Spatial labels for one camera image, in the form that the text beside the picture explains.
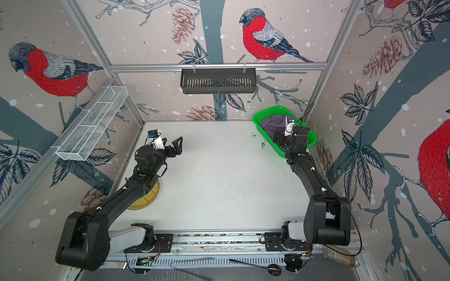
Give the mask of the purple trousers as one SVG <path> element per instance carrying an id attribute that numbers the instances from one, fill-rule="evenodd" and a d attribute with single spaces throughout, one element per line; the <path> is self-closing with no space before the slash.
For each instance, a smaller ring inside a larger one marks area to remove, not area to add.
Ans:
<path id="1" fill-rule="evenodd" d="M 280 132 L 285 130 L 285 118 L 288 115 L 272 115 L 259 122 L 264 132 L 277 144 L 277 138 Z"/>

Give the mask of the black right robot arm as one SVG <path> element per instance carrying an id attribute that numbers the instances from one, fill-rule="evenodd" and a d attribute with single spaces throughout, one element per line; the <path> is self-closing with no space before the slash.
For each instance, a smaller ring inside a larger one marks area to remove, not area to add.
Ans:
<path id="1" fill-rule="evenodd" d="M 300 178 L 309 196 L 302 221 L 286 221 L 281 241 L 287 249 L 299 243 L 347 246 L 350 243 L 352 216 L 349 201 L 331 190 L 307 152 L 309 129 L 294 126 L 285 137 L 285 157 L 291 170 Z"/>

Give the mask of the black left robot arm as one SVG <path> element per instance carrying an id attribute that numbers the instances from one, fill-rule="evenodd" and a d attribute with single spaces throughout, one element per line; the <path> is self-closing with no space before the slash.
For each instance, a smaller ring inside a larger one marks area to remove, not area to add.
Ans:
<path id="1" fill-rule="evenodd" d="M 112 254 L 110 226 L 130 205 L 154 188 L 161 177 L 159 170 L 167 166 L 167 158 L 182 154 L 182 137 L 169 146 L 164 138 L 162 144 L 161 149 L 151 144 L 140 147 L 135 153 L 137 165 L 122 188 L 97 207 L 68 216 L 57 247 L 56 263 L 89 271 L 103 265 Z"/>

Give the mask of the green plastic basket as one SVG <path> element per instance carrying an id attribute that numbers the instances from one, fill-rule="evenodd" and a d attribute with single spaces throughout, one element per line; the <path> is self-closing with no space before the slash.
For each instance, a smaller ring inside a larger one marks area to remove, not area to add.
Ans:
<path id="1" fill-rule="evenodd" d="M 257 130 L 281 158 L 285 158 L 287 140 L 292 131 L 291 125 L 291 128 L 286 131 L 287 121 L 293 121 L 294 126 L 307 128 L 299 118 L 283 106 L 273 106 L 253 115 Z"/>

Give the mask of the yellow round woven mat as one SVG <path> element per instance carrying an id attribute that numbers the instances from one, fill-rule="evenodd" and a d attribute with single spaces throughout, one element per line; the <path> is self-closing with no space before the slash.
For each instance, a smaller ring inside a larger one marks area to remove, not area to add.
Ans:
<path id="1" fill-rule="evenodd" d="M 151 203 L 153 203 L 158 197 L 159 191 L 161 189 L 161 185 L 159 180 L 156 181 L 155 185 L 146 195 L 136 200 L 132 205 L 128 207 L 128 210 L 136 211 L 141 210 L 145 207 L 148 207 Z"/>

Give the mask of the black spoon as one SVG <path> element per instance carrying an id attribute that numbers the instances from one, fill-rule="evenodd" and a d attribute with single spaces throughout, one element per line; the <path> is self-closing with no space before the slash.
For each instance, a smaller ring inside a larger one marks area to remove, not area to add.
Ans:
<path id="1" fill-rule="evenodd" d="M 238 261 L 235 259 L 229 259 L 230 263 L 234 263 L 234 264 L 238 264 L 238 265 L 246 265 L 246 266 L 253 266 L 256 268 L 261 268 L 261 269 L 265 269 L 271 276 L 280 276 L 282 274 L 282 269 L 279 265 L 277 264 L 269 264 L 267 266 L 262 266 L 262 265 L 256 265 L 256 264 L 252 264 L 252 263 L 247 263 L 247 262 L 242 262 L 242 261 Z"/>

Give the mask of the horizontal aluminium frame bar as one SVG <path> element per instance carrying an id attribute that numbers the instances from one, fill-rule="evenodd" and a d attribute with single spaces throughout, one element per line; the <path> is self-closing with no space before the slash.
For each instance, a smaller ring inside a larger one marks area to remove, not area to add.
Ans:
<path id="1" fill-rule="evenodd" d="M 223 63 L 223 64 L 114 64 L 113 73 L 177 72 L 183 69 L 256 69 L 265 70 L 313 70 L 324 71 L 328 63 Z"/>

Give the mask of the white mesh wall shelf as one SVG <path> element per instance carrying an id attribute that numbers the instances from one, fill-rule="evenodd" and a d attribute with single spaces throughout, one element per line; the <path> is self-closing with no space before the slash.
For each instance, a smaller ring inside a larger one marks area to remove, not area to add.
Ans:
<path id="1" fill-rule="evenodd" d="M 62 160 L 87 160 L 127 97 L 123 86 L 104 87 L 95 104 L 58 147 L 57 156 Z"/>

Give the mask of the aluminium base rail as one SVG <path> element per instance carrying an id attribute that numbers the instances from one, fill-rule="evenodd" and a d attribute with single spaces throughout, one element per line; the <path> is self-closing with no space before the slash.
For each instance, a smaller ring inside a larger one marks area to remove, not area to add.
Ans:
<path id="1" fill-rule="evenodd" d="M 298 271 L 309 260 L 322 255 L 323 245 L 299 243 L 287 249 L 281 241 L 281 232 L 261 231 L 191 231 L 156 233 L 155 244 L 133 246 L 110 255 L 103 268 L 129 269 L 146 274 L 152 269 L 225 268 L 244 266 L 229 259 L 256 265 L 277 264 L 282 269 Z M 353 255 L 359 250 L 353 238 L 349 247 L 340 247 Z"/>

